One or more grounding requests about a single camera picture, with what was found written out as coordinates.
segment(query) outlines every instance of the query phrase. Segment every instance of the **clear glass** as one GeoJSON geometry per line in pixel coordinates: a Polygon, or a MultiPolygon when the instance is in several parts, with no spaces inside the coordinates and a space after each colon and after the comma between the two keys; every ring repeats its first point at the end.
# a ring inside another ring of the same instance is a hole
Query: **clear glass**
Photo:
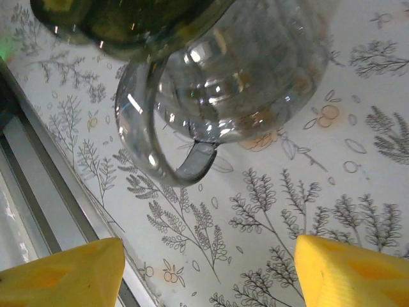
{"type": "Polygon", "coordinates": [[[135,163],[168,184],[192,184],[206,173],[218,145],[283,125],[311,98],[325,71],[321,20],[305,0],[237,0],[200,39],[167,60],[129,64],[116,116],[135,163]],[[176,172],[151,130],[154,109],[199,149],[176,172]]]}

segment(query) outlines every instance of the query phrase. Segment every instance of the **glass teapot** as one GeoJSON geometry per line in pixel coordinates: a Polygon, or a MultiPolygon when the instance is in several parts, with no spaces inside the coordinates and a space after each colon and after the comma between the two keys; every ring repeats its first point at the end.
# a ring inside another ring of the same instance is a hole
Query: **glass teapot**
{"type": "Polygon", "coordinates": [[[170,55],[214,25],[234,0],[30,0],[35,17],[74,45],[123,61],[170,55]]]}
{"type": "Polygon", "coordinates": [[[326,28],[306,0],[236,0],[186,48],[129,63],[115,110],[132,160],[163,184],[192,185],[219,145],[279,128],[316,91],[328,63],[326,28]],[[176,170],[158,143],[154,111],[194,140],[176,170]]]}

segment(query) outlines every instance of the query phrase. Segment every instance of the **yellow object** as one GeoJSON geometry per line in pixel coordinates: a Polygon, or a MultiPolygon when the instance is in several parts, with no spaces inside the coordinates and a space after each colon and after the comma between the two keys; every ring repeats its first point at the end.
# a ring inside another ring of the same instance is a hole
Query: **yellow object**
{"type": "Polygon", "coordinates": [[[113,307],[125,255],[102,239],[0,272],[0,307],[113,307]]]}
{"type": "Polygon", "coordinates": [[[408,307],[409,261],[301,235],[295,267],[307,307],[408,307]]]}

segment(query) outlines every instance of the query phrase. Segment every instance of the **teapot handle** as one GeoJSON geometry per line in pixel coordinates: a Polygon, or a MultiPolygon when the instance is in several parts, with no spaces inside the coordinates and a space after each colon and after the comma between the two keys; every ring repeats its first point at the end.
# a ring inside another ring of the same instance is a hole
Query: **teapot handle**
{"type": "Polygon", "coordinates": [[[139,169],[163,184],[185,187],[207,174],[216,158],[217,145],[195,141],[177,170],[169,165],[154,127],[155,97],[166,63],[167,58],[128,64],[116,92],[116,125],[124,147],[139,169]]]}

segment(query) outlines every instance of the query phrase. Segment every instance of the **botanical print tablecloth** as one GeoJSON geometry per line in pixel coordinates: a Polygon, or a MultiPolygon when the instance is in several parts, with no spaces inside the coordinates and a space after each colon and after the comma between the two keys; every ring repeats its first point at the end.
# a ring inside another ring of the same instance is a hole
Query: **botanical print tablecloth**
{"type": "MultiPolygon", "coordinates": [[[[310,103],[277,132],[222,146],[187,189],[152,181],[122,148],[124,63],[55,40],[27,0],[0,5],[10,68],[168,307],[303,306],[301,233],[409,258],[409,3],[341,1],[310,103]]],[[[192,143],[157,123],[176,165],[192,143]]]]}

